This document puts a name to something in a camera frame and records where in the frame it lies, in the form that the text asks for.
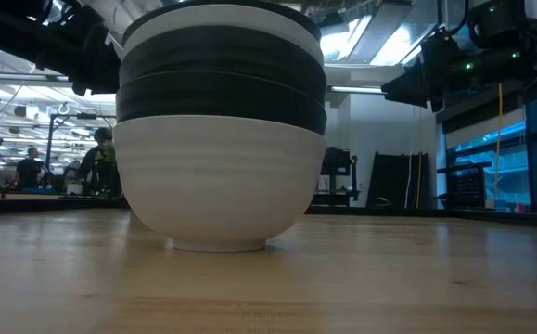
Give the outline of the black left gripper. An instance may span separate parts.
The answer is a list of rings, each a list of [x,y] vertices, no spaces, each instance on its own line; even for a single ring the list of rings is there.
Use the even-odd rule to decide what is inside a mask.
[[[0,50],[65,74],[72,91],[84,96],[119,89],[120,59],[107,41],[109,30],[96,25],[96,11],[71,4],[60,20],[44,25],[51,4],[0,4]]]

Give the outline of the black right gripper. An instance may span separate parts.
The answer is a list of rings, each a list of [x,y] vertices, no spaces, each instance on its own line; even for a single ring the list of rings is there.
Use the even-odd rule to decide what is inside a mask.
[[[482,83],[478,59],[460,49],[447,30],[436,30],[421,45],[416,63],[384,83],[388,101],[442,111],[443,97]]]

